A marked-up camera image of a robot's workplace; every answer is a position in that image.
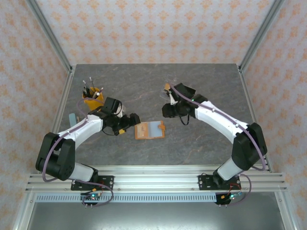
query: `orange cup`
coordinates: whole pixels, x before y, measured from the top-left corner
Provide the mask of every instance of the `orange cup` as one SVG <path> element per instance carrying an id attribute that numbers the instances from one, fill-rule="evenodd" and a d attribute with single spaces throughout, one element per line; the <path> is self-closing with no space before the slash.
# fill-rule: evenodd
<path id="1" fill-rule="evenodd" d="M 99 92 L 99 89 L 98 88 L 93 88 L 91 87 L 91 90 L 94 91 L 94 92 Z M 98 101 L 94 101 L 94 100 L 84 100 L 84 103 L 86 103 L 89 107 L 89 109 L 92 111 L 100 106 L 103 106 L 104 105 L 104 97 L 102 95 L 102 92 L 100 93 L 100 95 L 96 98 L 96 100 L 99 100 L 101 102 L 98 102 Z"/>

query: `orange patterned wall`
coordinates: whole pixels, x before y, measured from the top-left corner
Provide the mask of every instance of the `orange patterned wall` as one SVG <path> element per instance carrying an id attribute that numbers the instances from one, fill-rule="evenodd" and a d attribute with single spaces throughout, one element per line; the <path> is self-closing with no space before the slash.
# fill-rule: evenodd
<path id="1" fill-rule="evenodd" d="M 0 229 L 12 229 L 67 73 L 25 0 L 0 1 Z"/>
<path id="2" fill-rule="evenodd" d="M 72 65 L 240 63 L 273 0 L 38 0 Z"/>
<path id="3" fill-rule="evenodd" d="M 276 171 L 285 172 L 307 229 L 307 4 L 286 0 L 246 73 Z"/>

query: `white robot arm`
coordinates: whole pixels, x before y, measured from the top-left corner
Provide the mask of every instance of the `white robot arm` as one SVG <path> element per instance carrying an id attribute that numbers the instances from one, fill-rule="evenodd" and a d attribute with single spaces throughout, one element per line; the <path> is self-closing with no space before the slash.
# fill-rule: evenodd
<path id="1" fill-rule="evenodd" d="M 46 134 L 35 167 L 43 171 L 51 148 L 54 147 L 56 141 L 60 140 L 54 148 L 54 150 L 59 150 L 59 154 L 51 153 L 47 161 L 46 174 L 62 181 L 73 179 L 97 183 L 95 179 L 98 178 L 97 170 L 76 163 L 75 150 L 90 136 L 103 131 L 105 127 L 112 128 L 114 136 L 117 136 L 140 122 L 136 114 L 130 114 L 130 117 L 122 114 L 122 103 L 119 100 L 107 97 L 103 106 L 91 111 L 80 123 L 57 134 Z"/>
<path id="2" fill-rule="evenodd" d="M 260 159 L 260 155 L 267 153 L 258 124 L 248 125 L 229 116 L 207 98 L 200 94 L 195 95 L 194 89 L 182 83 L 166 88 L 165 91 L 170 96 L 171 103 L 163 106 L 164 117 L 192 116 L 211 125 L 233 144 L 231 158 L 213 173 L 212 182 L 216 185 L 225 184 L 241 171 L 248 170 Z"/>

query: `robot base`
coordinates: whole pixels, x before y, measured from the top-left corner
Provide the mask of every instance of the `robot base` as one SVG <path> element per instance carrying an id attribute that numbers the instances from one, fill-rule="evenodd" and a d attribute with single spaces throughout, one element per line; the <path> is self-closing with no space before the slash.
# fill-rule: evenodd
<path id="1" fill-rule="evenodd" d="M 98 176 L 98 179 L 95 181 L 95 183 L 105 184 L 113 190 L 114 176 Z M 80 182 L 75 182 L 75 184 L 71 184 L 72 191 L 90 191 L 94 188 L 96 188 L 97 191 L 108 191 L 107 189 L 102 189 L 101 187 L 92 184 L 84 184 Z"/>
<path id="2" fill-rule="evenodd" d="M 230 190 L 230 184 L 240 184 L 240 178 L 238 176 L 232 177 L 224 184 L 217 185 L 213 181 L 213 175 L 202 174 L 198 176 L 198 186 L 200 190 Z M 232 187 L 233 190 L 239 190 L 237 187 Z"/>

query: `gray table surface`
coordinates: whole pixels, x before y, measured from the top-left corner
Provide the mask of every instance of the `gray table surface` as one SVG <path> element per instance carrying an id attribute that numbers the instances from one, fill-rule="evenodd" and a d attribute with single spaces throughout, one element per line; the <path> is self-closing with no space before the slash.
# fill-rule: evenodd
<path id="1" fill-rule="evenodd" d="M 117 137 L 100 132 L 76 150 L 76 161 L 88 165 L 222 164 L 231 155 L 231 143 L 208 124 L 191 118 L 183 126 L 179 118 L 162 117 L 160 97 L 166 81 L 184 83 L 215 106 L 241 121 L 252 123 L 248 103 L 235 64 L 99 64 L 77 65 L 66 102 L 60 131 L 70 127 L 69 114 L 82 118 L 76 108 L 83 80 L 104 87 L 103 95 L 123 102 L 126 113 L 141 121 L 163 120 L 165 138 L 136 140 L 134 128 Z M 82 109 L 89 112 L 82 104 Z"/>

